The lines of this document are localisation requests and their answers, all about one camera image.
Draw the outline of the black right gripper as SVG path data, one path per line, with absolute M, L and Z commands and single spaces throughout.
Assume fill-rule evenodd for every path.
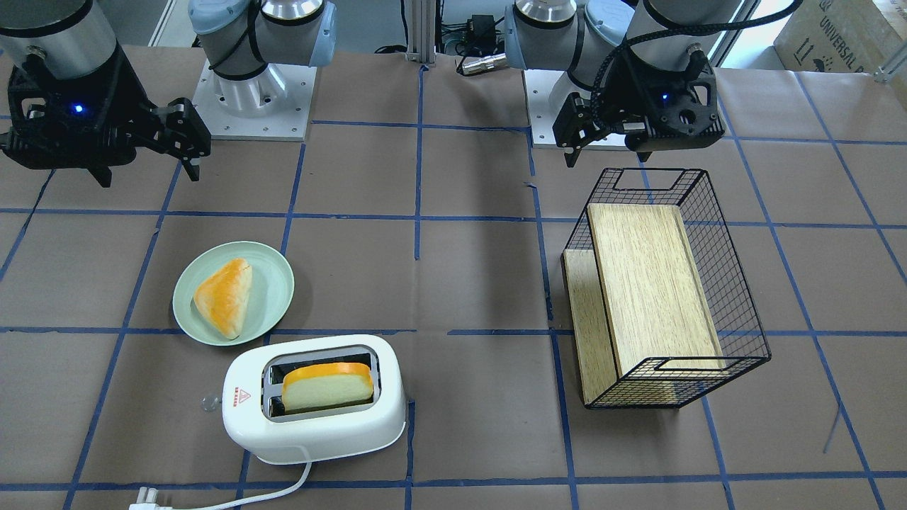
M 85 169 L 108 188 L 111 167 L 146 147 L 178 159 L 190 181 L 200 181 L 213 136 L 190 100 L 156 108 L 120 45 L 83 77 L 58 79 L 49 61 L 49 52 L 29 46 L 13 68 L 12 126 L 2 135 L 7 157 L 31 170 Z

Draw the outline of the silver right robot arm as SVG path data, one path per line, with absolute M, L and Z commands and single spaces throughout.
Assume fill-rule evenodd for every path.
M 94 1 L 2 3 L 2 49 L 13 61 L 6 157 L 30 170 L 84 169 L 104 188 L 111 168 L 145 147 L 179 160 L 192 181 L 213 151 L 214 120 L 229 126 L 286 114 L 304 128 L 286 67 L 330 64 L 336 6 L 328 1 L 191 1 L 208 61 L 204 91 L 165 106 L 150 100 L 103 9 Z

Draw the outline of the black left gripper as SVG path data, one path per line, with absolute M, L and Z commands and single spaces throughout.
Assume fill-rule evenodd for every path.
M 625 49 L 609 65 L 594 110 L 579 91 L 567 94 L 553 123 L 555 143 L 568 168 L 603 132 L 623 135 L 640 162 L 654 152 L 706 148 L 725 135 L 716 101 L 716 75 L 700 43 L 687 46 L 678 70 L 654 67 Z

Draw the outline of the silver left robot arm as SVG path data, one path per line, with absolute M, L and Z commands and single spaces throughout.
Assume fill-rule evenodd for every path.
M 609 135 L 648 161 L 654 152 L 701 149 L 725 135 L 716 75 L 717 35 L 649 33 L 732 20 L 736 1 L 515 1 L 505 13 L 505 54 L 518 69 L 564 72 L 555 99 L 555 145 L 565 164 Z

